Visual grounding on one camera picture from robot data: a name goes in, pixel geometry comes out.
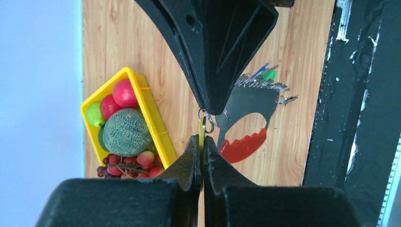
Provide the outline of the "green key tag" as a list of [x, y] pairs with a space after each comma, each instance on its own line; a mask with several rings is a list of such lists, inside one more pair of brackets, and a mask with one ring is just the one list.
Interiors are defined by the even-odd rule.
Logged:
[[274, 69], [274, 70], [270, 70], [270, 71], [267, 71], [266, 73], [262, 74], [261, 77], [264, 80], [272, 80], [272, 81], [274, 81], [275, 78], [276, 78], [276, 75], [277, 75], [277, 70]]

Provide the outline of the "blue key tag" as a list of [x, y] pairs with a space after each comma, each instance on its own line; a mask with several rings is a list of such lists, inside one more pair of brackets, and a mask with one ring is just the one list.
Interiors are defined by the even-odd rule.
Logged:
[[255, 74], [254, 75], [260, 75], [260, 74], [262, 74], [265, 70], [267, 70], [268, 69], [268, 65], [269, 65], [269, 63], [267, 62], [266, 64], [264, 64], [260, 69], [258, 69], [256, 72], [255, 72]]

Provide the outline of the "yellow key tag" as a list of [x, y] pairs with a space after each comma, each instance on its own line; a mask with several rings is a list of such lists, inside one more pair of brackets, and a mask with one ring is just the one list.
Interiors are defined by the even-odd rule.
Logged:
[[200, 150], [200, 173], [201, 173], [201, 186], [200, 191], [203, 191], [204, 187], [204, 140], [206, 132], [206, 116], [200, 120], [199, 125], [199, 150]]

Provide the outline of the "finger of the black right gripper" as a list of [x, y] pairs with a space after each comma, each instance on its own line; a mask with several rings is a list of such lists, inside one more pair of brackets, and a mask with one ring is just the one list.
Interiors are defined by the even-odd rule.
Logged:
[[195, 60], [200, 107], [219, 115], [279, 14], [267, 0], [203, 0], [202, 6], [200, 56]]
[[205, 20], [194, 0], [138, 0], [179, 63], [200, 108], [212, 113]]

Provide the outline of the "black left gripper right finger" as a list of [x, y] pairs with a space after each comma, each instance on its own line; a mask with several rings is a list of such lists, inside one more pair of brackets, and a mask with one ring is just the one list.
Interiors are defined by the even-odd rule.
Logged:
[[333, 187], [258, 186], [204, 140], [205, 225], [208, 227], [358, 227], [354, 209]]

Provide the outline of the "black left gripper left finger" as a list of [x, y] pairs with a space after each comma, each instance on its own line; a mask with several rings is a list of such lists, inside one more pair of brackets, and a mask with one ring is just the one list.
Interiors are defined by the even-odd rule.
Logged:
[[201, 188], [199, 136], [156, 178], [74, 178], [60, 183], [39, 227], [195, 227]]

